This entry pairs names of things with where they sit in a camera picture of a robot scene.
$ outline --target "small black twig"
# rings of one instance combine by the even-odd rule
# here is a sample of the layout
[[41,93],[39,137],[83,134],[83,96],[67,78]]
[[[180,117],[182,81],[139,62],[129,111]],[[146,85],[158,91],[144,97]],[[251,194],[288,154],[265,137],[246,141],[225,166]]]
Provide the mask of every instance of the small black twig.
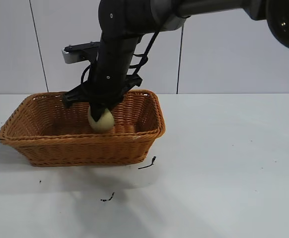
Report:
[[111,195],[111,197],[109,199],[101,199],[100,201],[102,202],[109,202],[111,199],[113,199],[115,193],[113,192],[113,194]]
[[138,168],[138,170],[145,169],[145,168],[149,168],[150,166],[152,166],[152,165],[154,164],[155,159],[156,159],[156,156],[154,156],[154,157],[152,158],[151,165],[147,165],[147,166],[144,166],[144,167]]

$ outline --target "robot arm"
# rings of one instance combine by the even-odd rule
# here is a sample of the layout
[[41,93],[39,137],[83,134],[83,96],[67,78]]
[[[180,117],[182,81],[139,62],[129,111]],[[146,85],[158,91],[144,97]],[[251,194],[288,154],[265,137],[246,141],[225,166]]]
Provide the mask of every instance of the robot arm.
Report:
[[[70,107],[89,102],[91,117],[98,121],[106,108],[113,109],[134,86],[140,86],[140,67],[147,60],[150,47],[135,72],[127,75],[137,44],[144,34],[180,28],[187,17],[206,12],[243,8],[253,20],[267,19],[274,36],[289,47],[289,0],[101,0],[98,17],[100,43],[69,46],[63,49],[67,63],[89,60],[91,65],[81,84],[63,96]],[[83,78],[89,69],[88,79]]]

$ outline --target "wicker basket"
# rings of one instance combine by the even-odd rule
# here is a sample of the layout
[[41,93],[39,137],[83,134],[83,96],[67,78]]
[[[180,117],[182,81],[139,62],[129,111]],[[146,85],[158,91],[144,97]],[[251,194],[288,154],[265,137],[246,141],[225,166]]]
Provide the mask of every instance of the wicker basket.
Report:
[[165,132],[157,96],[130,91],[113,110],[114,128],[94,132],[87,120],[88,103],[66,109],[62,92],[27,97],[0,130],[10,145],[34,166],[127,165],[142,162]]

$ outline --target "yellow ball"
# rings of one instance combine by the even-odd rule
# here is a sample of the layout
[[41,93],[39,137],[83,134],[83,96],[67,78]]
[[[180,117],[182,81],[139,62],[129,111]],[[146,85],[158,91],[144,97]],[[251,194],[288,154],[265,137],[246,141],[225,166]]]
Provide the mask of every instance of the yellow ball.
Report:
[[111,130],[115,125],[115,120],[111,112],[106,108],[103,115],[101,115],[98,121],[94,121],[94,119],[90,115],[90,107],[88,107],[88,122],[91,128],[99,133],[104,133]]

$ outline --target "white wall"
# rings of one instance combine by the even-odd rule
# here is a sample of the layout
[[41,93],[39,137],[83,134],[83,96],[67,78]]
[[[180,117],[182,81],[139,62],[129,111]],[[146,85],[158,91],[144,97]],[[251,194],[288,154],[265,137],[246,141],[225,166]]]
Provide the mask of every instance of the white wall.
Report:
[[[100,0],[31,0],[50,91],[79,84],[87,62],[65,64],[61,49],[98,41]],[[180,30],[161,33],[140,75],[142,88],[176,93]],[[142,53],[150,35],[136,49]],[[28,0],[0,0],[0,93],[46,91]],[[179,93],[289,92],[289,49],[266,21],[243,10],[193,16],[185,25]]]
[[0,0],[0,93],[46,91],[28,0]]
[[289,49],[243,10],[192,16],[179,93],[289,93]]
[[[100,0],[32,0],[44,68],[50,91],[68,91],[80,83],[87,62],[65,64],[61,49],[71,44],[99,41]],[[156,93],[175,93],[179,60],[180,31],[162,33],[149,55],[150,61],[141,69],[142,88]],[[137,53],[149,41],[143,38]]]

